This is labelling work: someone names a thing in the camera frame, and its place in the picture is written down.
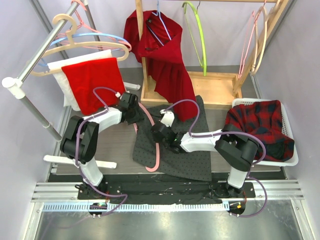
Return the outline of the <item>grey dotted garment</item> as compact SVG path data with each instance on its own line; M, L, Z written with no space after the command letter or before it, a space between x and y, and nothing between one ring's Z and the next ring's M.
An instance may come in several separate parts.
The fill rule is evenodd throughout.
M200 113L196 124L192 128L192 133L209 132L209 127L204 108L204 102L200 95L195 97ZM154 122L160 120L160 110L166 109L168 105L158 105L147 108L152 115ZM175 119L172 124L172 130L175 133L188 132L190 126L196 117L186 121L180 121L175 114ZM167 150L162 144L160 147L160 165L158 172L192 180L210 181L211 176L211 153L210 151L194 151L190 153L175 154Z

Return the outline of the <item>dark red skirt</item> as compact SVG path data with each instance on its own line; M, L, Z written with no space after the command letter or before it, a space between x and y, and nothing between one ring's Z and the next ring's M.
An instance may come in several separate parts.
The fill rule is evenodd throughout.
M147 29L146 22L151 10L143 13L143 33L139 36L137 13L133 12L124 27L124 38L131 44L138 62L145 57L147 72L155 80L155 92L169 103L176 104L174 112L182 122L197 115L197 107L191 101L195 100L191 78L186 70L181 52L182 27L161 14L162 19L172 38L165 46L155 40Z

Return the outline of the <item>blue wire hanger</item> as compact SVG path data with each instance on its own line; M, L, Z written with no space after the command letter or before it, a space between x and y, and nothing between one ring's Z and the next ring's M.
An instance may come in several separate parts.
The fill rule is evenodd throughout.
M169 30L162 19L159 0L156 1L156 10L150 12L150 16L146 21L146 26L161 47L172 40Z

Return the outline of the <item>white plastic laundry basket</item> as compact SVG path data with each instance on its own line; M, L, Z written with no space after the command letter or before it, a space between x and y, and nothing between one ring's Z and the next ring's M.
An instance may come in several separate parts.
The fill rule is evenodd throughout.
M235 98L232 101L232 107L238 106L238 105L252 105L257 102L267 102L269 99L258 99L258 98ZM285 136L294 139L289 118L285 109L285 106L281 103L281 114L282 114L282 134ZM297 153L296 146L293 148L293 155L290 159L286 160L285 162L277 162L277 161L266 161L262 160L258 163L258 165L262 166L276 166L276 167L293 167L297 165L299 162L299 157Z

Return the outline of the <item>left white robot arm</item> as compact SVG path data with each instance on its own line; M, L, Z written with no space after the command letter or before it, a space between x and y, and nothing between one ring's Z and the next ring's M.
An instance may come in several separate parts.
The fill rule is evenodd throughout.
M126 122L135 124L144 119L138 96L125 92L116 104L105 107L93 115L70 118L60 143L60 150L75 166L83 178L89 194L100 200L107 192L106 180L95 160L99 133L107 128Z

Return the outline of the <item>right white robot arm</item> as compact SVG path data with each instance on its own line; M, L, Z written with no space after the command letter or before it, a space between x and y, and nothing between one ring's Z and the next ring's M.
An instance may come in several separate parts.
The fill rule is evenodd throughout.
M230 173L223 189L236 198L244 191L244 183L259 147L263 143L255 136L241 131L232 124L223 129L202 133L175 133L170 126L156 122L150 130L153 140L175 154L218 152L230 165Z

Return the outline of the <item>blue hanger left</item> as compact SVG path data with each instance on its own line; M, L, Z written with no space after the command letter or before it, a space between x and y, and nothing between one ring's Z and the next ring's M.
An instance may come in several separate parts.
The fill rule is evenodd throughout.
M110 39L110 41L75 41L76 38L81 37L105 37ZM114 51L123 51L123 56L118 57L118 61L124 61L128 58L130 50L132 49L131 44L124 39L123 37L102 33L102 32L86 32L86 33L75 33L75 34L58 34L58 37L53 40L53 42L49 45L50 47L53 45L60 44L59 46L50 48L44 53L44 57L52 55L54 53L59 53L65 50L71 50L75 48L89 48L89 49L97 49L97 50L111 50Z

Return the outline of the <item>beige wooden hanger left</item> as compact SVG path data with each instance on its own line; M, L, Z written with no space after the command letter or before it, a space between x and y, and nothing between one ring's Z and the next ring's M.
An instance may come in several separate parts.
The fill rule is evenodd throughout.
M42 53L41 57L46 57L55 53L59 53L66 50L72 50L76 48L91 48L91 49L97 49L97 50L122 50L124 51L123 56L118 57L118 61L124 61L129 56L129 51L131 51L132 46L131 44L118 36L110 35L106 33L101 32L87 32L87 33L79 33L77 34L76 31L78 29L78 26L76 24L76 20L65 13L57 14L54 16L52 22L56 25L59 21L66 20L71 23L70 29L68 29L65 32L64 37L60 37L56 40L53 40L50 42L49 46L45 48L44 53ZM78 37L85 37L85 36L94 36L94 37L108 37L112 39L112 41L82 41L82 42L76 42L74 41L75 38Z

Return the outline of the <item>green hanger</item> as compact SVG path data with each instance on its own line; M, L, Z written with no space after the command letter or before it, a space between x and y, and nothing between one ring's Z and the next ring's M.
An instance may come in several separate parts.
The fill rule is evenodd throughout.
M199 13L198 13L198 9L200 6L201 2L199 1L197 7L195 7L191 1L184 1L182 3L182 9L183 9L183 15L184 15L184 19L186 22L186 26L187 29L189 31L190 37L191 37L191 41L195 50L195 54L197 56L198 62L200 67L202 68L202 74L204 77L207 76L207 52L206 52L206 44L205 44L205 38L204 38L204 32L203 32L203 28L202 28L202 23L199 17ZM188 19L187 16L187 10L188 8L190 8L192 10L192 13L194 15L195 21L196 21L196 25L197 25L197 29L198 29L198 33L199 33L199 40L200 40L200 46L201 46L201 56L199 54L198 48L197 48L197 43L195 41L195 37L193 35L193 30L191 28L190 25L190 21Z

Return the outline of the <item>beige wooden hanger right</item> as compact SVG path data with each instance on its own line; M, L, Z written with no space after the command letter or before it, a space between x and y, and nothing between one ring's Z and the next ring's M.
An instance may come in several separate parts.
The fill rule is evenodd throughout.
M267 40L278 23L280 16L283 12L283 0L276 0L274 6L267 12L264 4L258 9L254 17L253 31L254 31L254 48L253 48L253 60L250 69L250 75L254 76L258 72L262 59L266 50ZM262 16L262 30L259 32L258 21Z

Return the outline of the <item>bright red hung garment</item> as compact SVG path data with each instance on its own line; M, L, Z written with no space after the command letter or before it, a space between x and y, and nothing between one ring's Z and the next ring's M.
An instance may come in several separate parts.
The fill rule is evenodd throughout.
M126 89L115 57L95 59L63 66L73 95L83 115L91 115L104 106L117 103L116 93ZM94 90L104 103L94 94Z

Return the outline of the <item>white hung cloth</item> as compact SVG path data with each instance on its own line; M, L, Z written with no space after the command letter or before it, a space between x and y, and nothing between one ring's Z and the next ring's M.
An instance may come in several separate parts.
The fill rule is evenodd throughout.
M62 67L64 66L74 65L82 62L92 61L92 60L107 59L107 58L114 58L110 50L106 52L99 51L99 52L90 53L82 56L72 57L65 60L50 62L47 64L47 66L51 71L55 68L61 68L61 71L62 71ZM64 94L64 105L71 106L74 111L81 112L80 107L76 101L76 98L71 90L67 76L64 74L64 72L62 71L62 72L53 74L53 76Z

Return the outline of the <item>wooden clothes rack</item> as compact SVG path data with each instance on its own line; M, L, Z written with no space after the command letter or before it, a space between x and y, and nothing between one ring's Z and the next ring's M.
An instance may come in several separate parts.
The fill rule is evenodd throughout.
M288 10L289 5L291 4L290 0L283 0L283 10L279 21L284 16L286 11ZM262 30L262 16L258 19L258 30L261 32ZM201 25L204 33L204 22L202 20ZM238 78L237 73L230 72L210 72L208 71L208 60L209 60L209 42L205 40L205 48L206 48L206 57L207 57L207 75L203 76L202 71L189 71L188 74L191 78L194 93L196 95L200 95L203 99L204 106L207 109L221 109L228 110L234 99L242 97L242 85L244 84L248 75L250 73L250 66L253 63L253 49L255 45L254 37L252 38L252 42L249 48L248 56L246 59L244 72L241 78Z

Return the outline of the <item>red plaid garment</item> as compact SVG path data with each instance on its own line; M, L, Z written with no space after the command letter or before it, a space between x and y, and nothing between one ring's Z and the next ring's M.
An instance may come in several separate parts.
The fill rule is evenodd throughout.
M295 141L282 133L282 109L278 100L236 105L227 112L225 124L261 140L266 149L265 161L286 162L294 155Z

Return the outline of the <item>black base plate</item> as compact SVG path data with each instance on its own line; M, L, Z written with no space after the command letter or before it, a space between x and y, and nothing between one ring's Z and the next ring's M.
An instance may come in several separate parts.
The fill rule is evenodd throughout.
M76 184L79 200L106 200L112 204L172 205L218 204L223 199L256 197L253 183L247 181L242 190L228 192L227 173L212 173L208 180L194 180L168 174L109 174L105 175L106 196L85 183Z

